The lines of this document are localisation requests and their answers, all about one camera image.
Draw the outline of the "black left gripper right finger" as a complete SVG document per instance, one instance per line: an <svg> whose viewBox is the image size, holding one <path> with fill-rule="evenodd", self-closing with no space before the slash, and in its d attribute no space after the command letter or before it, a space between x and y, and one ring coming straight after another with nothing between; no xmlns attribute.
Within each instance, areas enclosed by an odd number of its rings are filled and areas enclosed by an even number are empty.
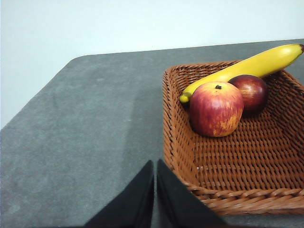
<svg viewBox="0 0 304 228"><path fill-rule="evenodd" d="M227 228L228 224L198 200L161 159L157 162L157 192L175 228Z"/></svg>

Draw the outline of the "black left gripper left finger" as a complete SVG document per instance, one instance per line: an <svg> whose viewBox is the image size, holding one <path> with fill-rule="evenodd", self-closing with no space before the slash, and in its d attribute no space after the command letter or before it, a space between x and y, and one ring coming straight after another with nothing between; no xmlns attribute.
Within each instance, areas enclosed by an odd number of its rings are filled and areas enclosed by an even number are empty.
<svg viewBox="0 0 304 228"><path fill-rule="evenodd" d="M154 205L153 162L147 161L125 189L85 223L85 228L149 228Z"/></svg>

